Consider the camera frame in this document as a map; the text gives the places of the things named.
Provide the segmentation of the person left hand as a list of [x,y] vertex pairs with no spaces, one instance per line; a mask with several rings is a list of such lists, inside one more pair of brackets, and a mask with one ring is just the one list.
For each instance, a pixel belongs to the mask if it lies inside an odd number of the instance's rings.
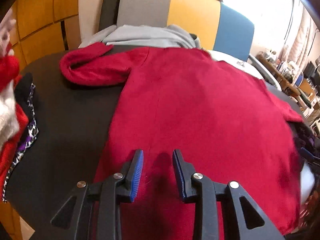
[[15,19],[6,19],[1,22],[1,57],[4,57],[7,54],[10,43],[10,31],[14,28],[15,24]]

